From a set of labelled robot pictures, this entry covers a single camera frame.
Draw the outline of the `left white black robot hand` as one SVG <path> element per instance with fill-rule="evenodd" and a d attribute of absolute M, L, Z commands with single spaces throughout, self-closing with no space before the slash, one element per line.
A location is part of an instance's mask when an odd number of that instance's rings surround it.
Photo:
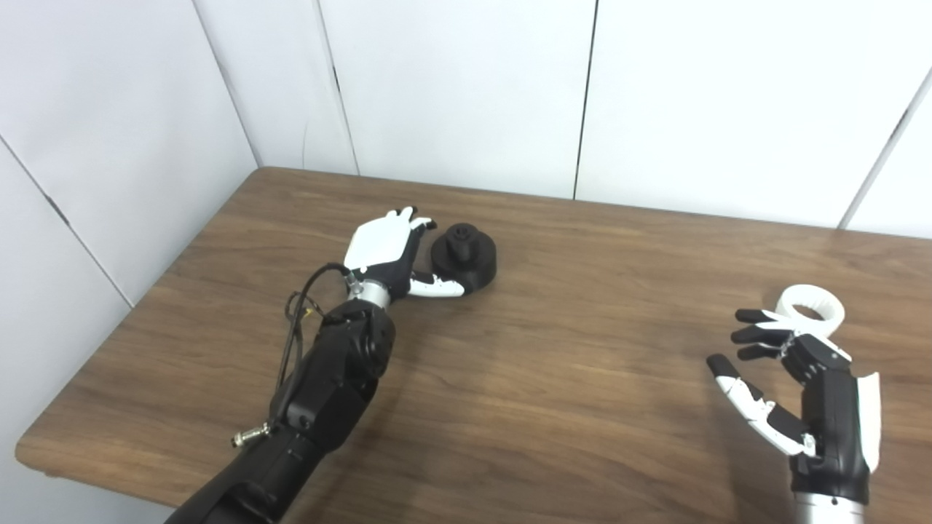
<path fill-rule="evenodd" d="M 416 207 L 390 210 L 383 218 L 358 226 L 343 262 L 357 281 L 350 285 L 351 299 L 386 309 L 407 295 L 466 295 L 462 283 L 414 269 L 424 233 L 437 228 L 433 219 L 417 218 L 416 213 Z"/>

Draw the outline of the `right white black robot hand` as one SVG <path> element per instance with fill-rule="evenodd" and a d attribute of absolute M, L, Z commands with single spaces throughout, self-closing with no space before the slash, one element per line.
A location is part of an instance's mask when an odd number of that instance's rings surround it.
<path fill-rule="evenodd" d="M 802 386 L 801 414 L 769 400 L 724 354 L 706 362 L 716 384 L 743 420 L 789 458 L 797 493 L 869 503 L 879 464 L 879 375 L 856 377 L 851 356 L 798 319 L 774 311 L 737 309 L 742 328 L 732 333 L 743 361 L 770 358 Z"/>

